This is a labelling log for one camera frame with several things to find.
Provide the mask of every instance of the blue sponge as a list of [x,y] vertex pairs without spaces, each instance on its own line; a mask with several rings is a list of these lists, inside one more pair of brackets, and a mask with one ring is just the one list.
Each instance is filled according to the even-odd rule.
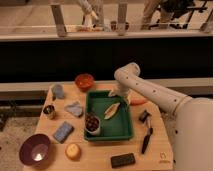
[[59,142],[63,143],[68,135],[72,133],[74,130],[74,127],[70,125],[68,122],[64,122],[53,134],[53,137]]

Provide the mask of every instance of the wooden table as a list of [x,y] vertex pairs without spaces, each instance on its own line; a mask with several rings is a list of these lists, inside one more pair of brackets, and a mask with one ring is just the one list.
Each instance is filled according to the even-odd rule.
[[[95,90],[110,90],[113,84],[96,84]],[[84,139],[84,117],[76,118],[64,110],[64,106],[69,102],[79,100],[83,106],[86,102],[86,93],[73,85],[63,85],[65,99],[55,100],[54,106],[57,115],[54,120],[49,120],[42,113],[35,133],[44,133],[51,139],[51,151],[48,159],[36,167],[24,167],[24,171],[109,171],[109,170],[172,170],[173,153],[164,127],[163,120],[158,107],[147,102],[144,105],[131,106],[131,117],[134,128],[134,137],[121,142],[88,142]],[[141,95],[131,91],[132,99],[141,99]],[[52,103],[52,93],[48,92],[44,105]],[[141,154],[141,146],[147,128],[142,124],[138,117],[141,112],[147,110],[152,114],[152,125],[154,134],[151,136],[150,143],[144,155]],[[75,130],[63,144],[58,143],[53,138],[53,133],[64,122],[67,121],[75,127]],[[66,146],[77,143],[82,150],[79,161],[71,161],[65,155]],[[112,169],[110,157],[125,153],[134,153],[136,163],[121,168]]]

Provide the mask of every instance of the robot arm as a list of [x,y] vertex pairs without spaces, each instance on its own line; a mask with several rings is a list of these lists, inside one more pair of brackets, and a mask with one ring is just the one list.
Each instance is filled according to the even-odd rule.
[[212,171],[213,100],[192,98],[143,80],[138,77],[139,74],[140,68],[136,63],[117,69],[114,93],[126,95],[131,88],[164,111],[177,115],[174,171]]
[[126,92],[131,88],[171,114],[175,113],[180,104],[192,99],[185,94],[143,80],[138,77],[139,74],[140,68],[136,63],[130,63],[117,69],[114,74],[118,81],[117,89],[122,90],[123,94],[127,94]]

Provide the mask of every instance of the green tray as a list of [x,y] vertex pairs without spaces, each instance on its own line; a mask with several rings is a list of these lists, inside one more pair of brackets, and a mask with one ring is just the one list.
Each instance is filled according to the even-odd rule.
[[[88,141],[118,141],[133,137],[129,107],[119,96],[108,97],[109,91],[90,91],[87,93],[86,112],[94,112],[101,121],[101,134],[90,135],[84,130]],[[104,112],[113,103],[121,102],[116,114],[109,120],[104,119]]]

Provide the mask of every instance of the small jar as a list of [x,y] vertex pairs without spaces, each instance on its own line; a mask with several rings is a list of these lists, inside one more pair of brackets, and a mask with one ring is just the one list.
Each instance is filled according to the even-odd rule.
[[43,109],[43,113],[47,116],[48,119],[53,119],[55,117],[55,108],[53,105],[47,105]]

